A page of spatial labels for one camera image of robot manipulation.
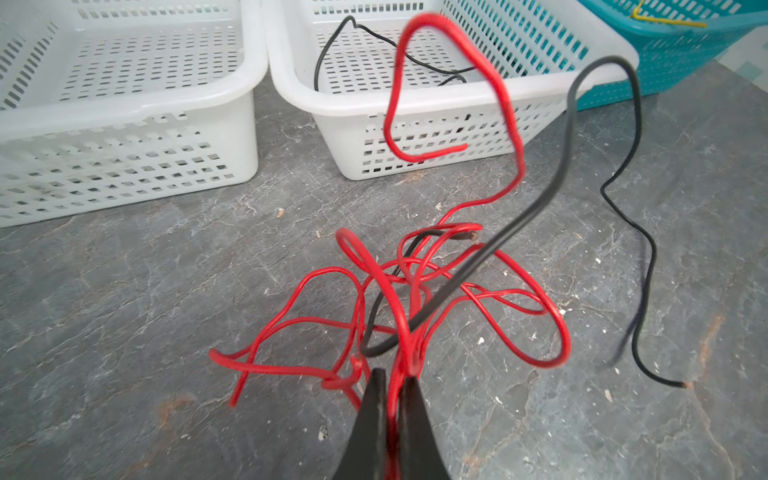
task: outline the black wire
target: black wire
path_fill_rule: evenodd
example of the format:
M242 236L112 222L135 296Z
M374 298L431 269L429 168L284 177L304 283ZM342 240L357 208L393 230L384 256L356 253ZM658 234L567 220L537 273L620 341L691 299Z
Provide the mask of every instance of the black wire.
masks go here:
M639 124L640 123L640 117L638 113L640 112L640 107L638 105L639 99L635 101L635 121ZM621 209L611 200L611 198L608 196L608 194L605 193L606 187L611 185L619 176L624 172L624 170L627 168L627 165L629 165L630 161L632 160L632 157L634 156L634 151L637 150L637 143L639 142L639 134L636 136L636 141L632 145L632 150L630 155L627 156L626 159L624 159L624 163L621 164L621 166L616 170L616 173L614 173L611 178L606 180L606 182L600 187L600 194L603 196L606 202L608 202L608 205L611 206L612 209L614 209L614 212L618 214L621 219L627 223L629 223L635 230L643 234L643 237L645 237L648 240L648 243L650 243L650 262L648 262L648 268L645 273L645 280L643 281L643 287L641 289L641 296L640 296L640 305L637 307L637 312L634 314L634 318L632 319L632 323L630 323L629 332L632 332L632 357L634 358L634 362L637 364L637 367L641 370L642 373L650 377L652 380L662 383L667 386L673 386L677 387L679 389L686 389L688 387L688 384L685 382L679 382L677 380L669 380L665 379L664 377L658 376L655 373L651 372L643 363L643 360L640 358L640 353L637 349L637 344L640 341L640 332L643 329L643 323L645 322L645 314L648 310L648 300L650 299L650 279L654 275L654 268L656 266L656 242L654 241L654 238L648 233L643 227L638 225L636 222L634 222L631 218L627 217L627 215L621 211ZM624 341L621 344L621 347L618 351L618 355L621 354L621 351L624 349L624 345L626 345L626 337L624 337Z
M413 253L413 250L416 249L416 246L419 245L426 237L440 237L444 233L445 230L425 230L421 232L411 241L411 244L408 245L408 249L406 250L404 257L410 257ZM461 232L451 236L450 240L474 240L476 237L477 234L475 232ZM396 266L391 275L397 275L398 273L400 273L400 267ZM383 300L384 292L379 292L379 295L375 300L373 300L373 304L371 305L371 313L368 315L368 325L366 326L366 331L362 335L362 343L360 344L360 352L364 356L368 356L368 353L366 353L369 351L368 342L371 340L373 326L376 324L376 314L379 312L379 307L381 306Z
M640 139L642 136L642 124L643 124L643 116L641 112L641 92L640 92L640 81L637 79L637 74L635 73L634 69L632 68L632 65L622 57L618 56L610 56L610 57L604 57L600 58L591 64L589 64L581 73L576 77L574 80L573 85L571 85L570 90L568 91L568 109L566 114L566 122L565 122L565 142L563 146L563 153L560 160L560 164L558 165L558 169L555 172L552 180L550 181L549 185L545 188L543 192L539 195L539 197L534 201L531 206L529 206L522 214L520 214L517 218L515 218L512 222L510 222L502 231L497 233L493 238L490 239L486 243L486 245L483 246L480 250L478 250L469 260L467 260L464 265L456 272L456 274L451 278L443 287L441 287L437 293L432 297L432 299L427 302L426 305L423 306L423 308L417 312L413 316L413 318L409 321L409 328L411 331L414 331L415 329L419 328L419 326L424 323L441 305L445 300L456 290L459 288L459 286L464 283L479 267L482 265L482 263L491 255L494 254L496 250L498 250L507 240L512 238L520 229L522 229L528 222L533 220L554 198L555 194L558 192L560 187L562 186L566 173L568 172L568 165L571 163L571 155L573 150L573 143L574 143L574 136L575 136L575 127L576 127L576 112L577 112L577 104L576 104L576 94L578 92L578 88L581 85L581 82L584 81L584 79L589 75L595 68L598 68L602 65L613 63L621 68L624 69L624 71L627 73L627 76L629 77L629 81L632 87L632 95L633 95L633 103L634 103L634 118L635 118L635 133L634 133L634 141L632 142L632 147L629 151L629 154L627 154L626 159L624 159L624 163L621 164L618 170L616 170L616 173L608 179L608 181L603 185L601 188L601 193L603 194L603 198L608 202L609 205L616 211L617 214L621 216L624 221L629 223L632 227L638 229L650 242L651 246L651 259L650 263L648 265L648 271L645 278L645 282L643 285L643 292L642 292L642 298L641 298L641 304L640 307L637 309L637 313L634 317L634 335L632 337L632 356L634 357L634 361L636 362L637 366L640 368L640 370L650 377L652 380L655 380L656 382L663 383L664 385L673 386L673 387L679 387L679 388L686 388L687 384L684 382L676 382L673 380L668 380L659 377L658 375L655 375L653 372L651 372L641 360L638 352L637 352L637 342L638 338L640 336L640 332L642 330L643 321L645 317L645 313L647 311L647 305L648 305L648 293L649 293L649 287L650 287L650 278L653 273L653 268L656 262L656 243L654 242L653 238L650 236L650 234L637 225L634 221L632 221L629 217L627 217L617 206L614 204L614 202L605 194L605 187L610 185L616 178L621 175L621 173L627 168L627 165L630 163L632 158L635 155L635 152L637 152L637 147L640 144ZM375 303L374 307L378 308L379 303ZM363 337L363 342L361 344L361 353L367 357L374 357L374 356L380 356L389 350L391 350L393 347L397 346L398 344L398 337L397 335L392 335L386 340L382 341L378 345L374 346L368 346L368 340L369 340L369 331L366 331L367 336Z
M326 53L328 53L328 49L331 48L331 45L336 40L336 37L339 36L339 33L341 33L342 29L344 28L344 25L346 25L347 22L352 22L352 26L353 27L361 28L361 29L367 31L372 36L378 38L379 40L383 40L383 41L387 42L388 44L390 44L392 47L397 48L397 44L394 41L388 39L387 37L385 37L383 35L379 35L378 33L374 32L373 30L371 30L370 28L366 27L363 24L358 24L357 21L355 20L355 17L353 17L351 15L347 15L341 21L341 23L339 24L339 27L336 29L336 31L333 32L333 35L331 35L331 38L329 38L328 42L326 42L326 45L323 47L323 50L320 52L320 56L317 58L317 63L315 64L315 91L319 91L318 79L320 77L320 67L323 66L323 59L326 57ZM406 53L406 57L408 57L408 59L410 61L412 61L413 63L415 63L417 65L421 65L422 67L428 68L429 70L432 70L432 71L436 71L437 73L443 74L443 75L457 75L457 74L466 73L467 71L475 70L475 67L467 67L467 68L464 68L463 70L442 70L441 68L433 67L432 65L430 65L428 63L424 63L423 61L417 60L417 59L413 58L411 55L409 55L408 53ZM464 80L463 77L459 76L459 78L461 78L464 81L464 83L467 82L466 80Z
M437 86L441 87L441 86L447 84L448 82L450 82L451 80L453 80L454 78L458 78L459 80L462 81L462 83L467 83L467 79L462 77L460 74L457 73L457 74L453 74L450 77L446 78L445 80L441 81L440 83L437 84Z

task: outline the teal plastic basket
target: teal plastic basket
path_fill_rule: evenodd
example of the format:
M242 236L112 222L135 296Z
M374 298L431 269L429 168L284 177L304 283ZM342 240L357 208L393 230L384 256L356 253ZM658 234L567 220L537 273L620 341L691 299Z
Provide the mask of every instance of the teal plastic basket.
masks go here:
M646 0L642 15L706 22L706 28L643 22L630 18L639 0L579 0L640 54L637 74L643 95L672 88L753 28L768 24L768 0ZM592 88L579 109L632 97L628 81Z

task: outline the gray floor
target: gray floor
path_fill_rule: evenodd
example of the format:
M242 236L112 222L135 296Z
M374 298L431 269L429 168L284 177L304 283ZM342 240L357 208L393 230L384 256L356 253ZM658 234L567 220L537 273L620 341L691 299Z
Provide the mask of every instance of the gray floor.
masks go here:
M270 81L256 102L249 183L0 230L0 478L332 475L354 420L346 399L315 379L262 376L232 410L236 376L208 349L251 341L309 271L349 266L337 228L390 257L436 205L495 192L511 168L497 157L352 182ZM639 156L613 189L660 247L641 352L695 388L655 384L629 355L608 365L648 251L598 193L631 142L628 105L584 112L564 189L505 248L567 310L573 355L536 370L474 310L449 317L422 384L454 478L768 474L768 94L709 64L644 112ZM494 232L527 205L554 171L563 124L528 145L518 191L461 218ZM477 277L517 285L494 264ZM346 318L352 301L329 278L294 313ZM557 348L550 322L492 309L520 347ZM261 358L330 366L342 337L307 327Z

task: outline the wire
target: wire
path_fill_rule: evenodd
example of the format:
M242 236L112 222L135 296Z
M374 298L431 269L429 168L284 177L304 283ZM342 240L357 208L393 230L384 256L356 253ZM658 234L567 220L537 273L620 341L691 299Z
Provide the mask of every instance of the wire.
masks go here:
M640 144L640 137L642 135L642 121L643 121L641 110L640 110L640 84L637 81L636 75L635 75L634 81L630 76L630 81L632 84L632 91L633 91L634 114L635 114L635 125L636 125L634 142L632 143L632 148L630 149L630 153L627 155L627 158L624 159L624 162L621 163L621 166L618 168L618 170L616 170L616 172L613 175L611 175L611 178L606 180L605 183L602 184L602 186L600 187L600 194L603 196L603 198L608 203L608 205L611 206L614 212L616 212L618 216L621 217L623 221L629 223L635 230L642 233L643 237L645 237L648 240L648 243L650 243L650 261L648 262L648 267L645 273L645 279L643 280L643 286L641 287L640 305L637 307L637 311L634 314L634 318L632 319L632 322L630 323L630 328L629 328L629 331L632 332L632 357L634 358L634 362L637 364L637 367L640 369L642 373L647 375L649 378L651 378L655 382L659 382L666 386L676 387L679 389L687 389L687 388L690 388L690 383L679 382L677 380L669 380L659 375L656 375L645 366L645 364L643 363L643 360L640 358L640 353L638 352L637 345L640 342L640 333L643 329L643 323L645 322L645 315L648 311L648 301L650 299L650 281L654 275L654 268L656 266L656 258L657 258L656 242L654 241L654 238L650 235L650 233L647 232L647 230L645 230L643 227L638 225L634 220L629 218L623 211L621 211L621 209L616 205L616 203L614 203L613 200L611 200L611 198L605 192L605 189L608 186L610 186L612 183L614 183L616 179L619 178L619 176L621 176L624 170L627 169L627 166L632 161L632 158L634 157L634 154L637 151L637 147ZM622 343L622 346L619 349L619 354L621 354L621 350L623 350L623 348L624 348L624 343Z
M443 85L447 84L448 82L450 82L451 80L454 80L454 79L456 79L456 78L458 78L459 80L461 80L461 81L462 81L462 83L467 83L467 79L466 79L466 78L464 78L464 77L462 77L460 74L458 74L458 73L457 73L457 74L453 74L453 75L451 75L450 77L446 78L445 80L441 81L440 83L438 83L438 84L437 84L437 86L438 86L438 87L441 87L441 86L443 86Z
M333 32L333 35L331 35L331 38L328 39L328 41L326 42L325 46L323 47L323 50L320 52L320 56L317 58L317 63L315 64L315 91L319 91L320 67L323 66L323 59L326 57L326 54L328 53L328 49L331 48L331 45L333 45L333 42L336 40L336 37L339 36L339 33L341 33L341 31L344 29L344 25L346 25L347 22L352 22L352 26L354 28L361 28L362 30L368 32L369 35L372 35L373 37L376 37L379 40L383 40L383 41L387 42L388 44L390 44L392 47L397 48L397 44L394 41L390 40L389 38L385 37L384 35L380 35L380 34L374 32L373 30L371 30L370 28L366 27L362 23L360 23L360 24L357 23L357 20L355 20L355 17L353 17L352 15L347 15L346 17L344 17L344 19L341 21L339 26ZM428 68L429 70L436 71L439 74L451 75L450 78L448 78L447 80L443 81L438 86L445 85L446 83L451 81L453 78L460 78L464 83L467 83L467 81L464 79L464 77L462 77L460 74L466 73L468 71L471 71L471 70L475 69L475 67L468 67L468 68L464 68L462 70L443 70L441 68L437 68L437 67L434 67L434 66L432 66L432 65L430 65L428 63L420 61L420 60L418 60L416 58L413 58L411 55L409 55L407 53L406 53L406 57L410 61L412 61L413 63L415 63L417 65L421 65L424 68Z
M394 346L399 346L396 351L394 363L392 366L392 375L389 381L389 391L387 395L387 426L388 426L388 447L390 460L396 458L396 441L397 441L397 406L400 389L407 377L420 376L425 365L426 353L429 347L429 343L435 334L435 331L442 325L452 309L462 302L472 302L480 313L488 320L493 330L497 333L502 342L521 360L524 362L539 367L539 368L552 368L560 366L568 359L571 353L571 337L568 332L568 328L560 314L556 305L549 298L547 293L539 286L539 284L526 272L519 264L517 264L511 257L500 251L500 247L514 236L521 228L527 223L533 220L552 200L555 194L560 189L564 182L566 174L568 172L568 166L571 162L574 132L576 122L576 95L578 88L582 81L595 69L605 64L616 64L622 67L630 79L634 96L634 108L635 108L635 122L636 132L635 139L630 150L627 159L619 167L617 172L603 187L601 191L604 194L604 188L609 185L621 172L624 171L629 161L634 156L637 146L639 145L641 137L641 110L640 110L640 85L637 79L637 75L634 73L631 65L620 57L606 57L601 58L591 64L589 64L582 72L578 74L574 80L573 85L568 91L567 96L567 118L565 126L565 141L563 152L561 155L560 163L557 170L551 179L549 185L539 194L538 198L528 206L521 214L519 214L513 221L511 221L506 227L499 231L493 238L487 243L474 242L464 252L460 253L456 258L450 260L445 265L438 265L433 261L437 258L439 251L449 241L459 240L475 240L483 226L479 223L448 223L449 219L460 210L464 210L469 207L478 205L490 204L502 198L512 190L514 190L520 183L525 175L525 154L523 140L517 129L517 122L515 119L515 109L512 106L509 94L504 86L502 78L498 72L493 68L491 63L485 58L471 43L471 41L465 36L464 32L457 26L451 23L446 17L442 17L437 14L421 14L413 17L411 21L406 25L403 30L400 43L397 46L395 57L395 74L393 77L392 92L389 101L389 108L384 121L384 135L389 148L395 155L404 161L408 162L421 162L427 158L451 153L453 151L460 151L467 148L467 145L459 145L455 147L446 148L436 152L429 152L421 155L408 155L403 153L392 139L392 123L396 115L397 104L399 100L400 91L402 89L402 73L405 64L405 59L408 58L406 53L406 47L410 38L414 33L422 27L431 26L437 28L454 41L456 46L464 53L464 55L472 62L487 79L488 82L494 88L497 95L498 102L500 104L502 114L507 124L508 134L515 147L515 166L517 172L509 185L502 188L498 193L491 195L490 197L471 200L459 204L453 207L445 216L436 224L427 228L413 231L406 234L400 241L397 247L396 258L384 263L379 263L373 258L371 253L366 249L365 245L360 239L351 231L347 229L339 229L336 231L336 241L339 244L339 248L345 255L360 268L367 277L360 282L357 276L350 270L342 267L332 266L316 270L307 276L299 283L293 294L289 298L286 305L275 315L257 335L256 339L247 347L243 348L239 352L235 352L230 355L220 353L216 349L212 349L209 352L210 358L217 364L227 367L228 369L236 370L240 372L240 378L235 386L233 395L230 399L230 405L237 404L243 386L250 373L263 373L267 375L307 375L315 376L322 380L321 386L324 389L338 389L341 390L353 406L358 409L360 406L360 399L353 390L353 386L363 376L369 379L371 375L371 369L366 357L379 356L389 351ZM609 204L624 218L630 222L631 225L640 229L634 222L631 222L626 216L618 210L617 207L606 197ZM655 243L644 230L641 230L644 235L649 239L653 248L653 258L650 264L647 275L647 284L650 284L650 276L653 270L655 261ZM512 269L521 280L530 288L530 290L520 288L509 288L502 290L488 290L483 286L479 286L475 283L468 282L468 278L491 256L499 259L503 264ZM295 319L284 320L284 317L290 311L293 304L296 302L296 298L301 294L303 288L312 279L331 273L341 273L349 278L355 287L357 294L355 305L353 308L351 320L349 322L340 322L330 319L324 319L320 317L300 317ZM433 293L429 288L428 282L435 280L439 277L446 279L446 283L440 287L437 292ZM365 311L366 311L366 291L372 283L376 283L380 293L376 297L372 305L372 311L369 316L368 324L366 325ZM403 305L397 292L395 291L395 285L407 286L409 291L408 308ZM451 296L456 290L461 290L463 295L455 297L451 303L435 319L438 308ZM635 337L633 338L634 353L637 351L637 336L639 335L640 328L642 327L642 319L647 309L647 289L644 290L644 300L641 302L641 308L638 310L636 318L637 321L635 329ZM530 309L526 306L519 305L512 302L510 296L521 296L526 299L532 300L537 303L541 308L538 310ZM559 354L552 359L535 359L524 352L522 352L506 335L503 329L499 326L492 314L483 304L482 300L494 300L500 302L502 305L510 306L522 313L541 316L548 314L554 321L559 336L561 338L561 348ZM383 300L386 300L395 323L394 327L376 325L376 313ZM347 340L344 348L337 361L333 364L331 369L319 369L308 366L268 366L262 364L255 364L255 358L263 342L267 341L270 337L287 328L288 326L310 323L318 324L321 326L334 327L347 330ZM373 332L381 332L386 335L390 335L387 339L375 346L369 346L369 340ZM641 370L649 375L651 378L657 381L665 382L668 385L675 385L675 382L660 379L660 377L653 376L647 369L642 366L642 362L639 360L639 356L635 356L636 362L641 366ZM341 375L343 367L347 366L348 373L346 376ZM394 478L395 473L390 470L390 476L388 478Z
M634 18L635 20L641 20L643 22L665 23L667 25L679 25L683 27L698 27L698 28L707 27L707 24L704 22L694 22L691 20L670 20L669 18L648 17L646 15L641 15L640 9L642 8L644 3L645 3L645 0L640 0L640 3L637 4L637 7L635 7L635 9L630 14L630 18Z
M513 145L515 146L515 164L517 173L507 187L501 189L498 193L488 198L471 200L453 207L448 213L433 227L416 230L408 233L401 240L398 246L396 258L388 262L379 264L371 256L370 252L362 242L350 231L340 229L336 232L336 240L341 250L348 258L360 268L366 275L360 282L355 275L348 269L342 267L328 267L307 275L296 287L286 305L274 316L257 335L256 339L247 347L230 355L220 353L216 349L209 352L210 358L219 365L225 366L240 372L240 378L237 381L233 395L230 399L232 406L237 404L243 391L243 386L252 372L263 373L267 375L308 375L315 376L322 380L321 386L325 389L339 389L350 400L356 408L359 408L360 399L353 390L353 385L363 376L368 379L370 368L367 358L362 354L362 349L372 332L380 332L385 335L397 334L401 337L400 348L396 353L395 362L392 367L392 375L389 382L389 393L387 400L387 416L390 440L396 439L396 413L398 405L398 394L402 384L407 376L419 376L425 365L426 353L435 331L446 320L447 315L453 307L459 303L470 301L480 313L488 320L491 327L499 335L502 342L524 362L542 368L551 368L561 365L565 362L571 352L571 341L568 328L564 324L562 315L558 308L549 299L546 292L536 283L536 281L511 257L501 251L495 252L495 255L508 268L518 274L518 276L530 288L507 288L502 290L489 290L474 283L462 283L460 288L464 295L454 298L454 300L442 311L437 319L430 325L424 325L421 329L411 332L406 316L406 308L400 302L394 286L402 284L410 287L409 312L417 312L422 308L422 296L425 301L430 301L432 291L428 282L439 277L452 281L452 271L458 268L473 253L477 253L484 248L482 243L473 243L463 253L460 253L455 259L447 262L445 265L438 265L432 259L439 254L440 249L448 241L454 240L475 240L478 232L482 230L482 225L478 223L448 223L451 216L460 210L476 205L490 204L502 198L510 191L515 189L525 175L525 159L523 140L518 132L515 121L515 110L509 99L508 93L504 87L503 80L490 65L490 62L475 49L472 43L465 37L464 32L456 25L453 25L447 18L435 14L417 15L408 23L403 33L400 45L396 52L396 77L393 82L392 97L390 98L390 109L396 108L397 95L402 87L402 69L406 57L406 45L413 35L413 32L425 25L435 26L442 29L449 37L455 38L458 43L462 43L464 53L467 55L476 67L480 67L482 73L494 85L497 92L502 111L508 126L508 133ZM388 118L393 118L394 113L388 114ZM405 253L405 244L410 242L409 252ZM402 271L402 276L397 276L396 270L393 273L385 273L386 270L398 268ZM296 298L301 294L303 288L312 279L331 273L341 273L347 276L353 283L357 292L357 300L352 311L352 317L349 322L339 322L320 317L300 317L298 319L285 319ZM386 299L389 308L392 311L395 320L395 328L389 326L371 325L366 328L365 311L367 289L373 282L376 282L380 288L381 295ZM523 305L518 305L510 300L510 296L521 297L538 304L541 308L532 309ZM535 359L522 352L506 335L503 329L494 320L488 309L483 305L482 300L494 300L502 305L510 306L522 313L530 315L548 314L555 322L558 332L561 336L561 351L553 359ZM288 326L299 323L319 324L325 327L336 327L347 331L347 341L342 352L331 369L317 369L304 366L267 366L255 364L255 359L260 347L265 341L273 335L287 328ZM346 367L348 372L345 376L341 374L341 369Z

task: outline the basket rim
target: basket rim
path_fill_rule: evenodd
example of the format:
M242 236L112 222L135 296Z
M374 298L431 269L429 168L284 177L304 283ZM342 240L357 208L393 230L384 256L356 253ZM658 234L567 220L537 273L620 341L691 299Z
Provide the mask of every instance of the basket rim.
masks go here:
M243 61L226 77L170 92L149 91L0 111L0 141L134 123L157 114L216 107L242 97L263 80L269 66L260 4L261 0L240 0Z
M607 22L619 33L629 32L634 35L663 38L683 33L698 33L708 35L712 33L722 33L729 30L740 30L743 28L754 28L761 25L768 25L768 5L761 12L738 13L724 17L706 19L707 27L687 27L680 25L665 25L661 23L650 23L635 20L629 15L622 15L620 12L607 4L604 0L579 0L584 6L598 15L603 22Z
M640 62L637 51L617 32L613 31L588 8L577 0L568 0L581 10L582 15L594 19L605 28L617 54L624 56L635 68ZM278 93L293 106L312 114L329 117L346 117L360 114L384 112L389 104L389 91L365 92L348 95L333 95L314 91L302 83L296 75L290 37L285 26L284 2L266 2L263 7L265 18L266 48L270 58L270 73ZM504 83L512 100L546 98L564 95L580 70L507 78ZM579 91L584 93L596 84L612 83L626 79L626 74L616 65L605 65L593 72L582 84ZM420 114L428 111L442 111L452 108L466 108L475 105L494 104L496 96L487 82L446 85L440 88L404 90L400 95L399 114Z

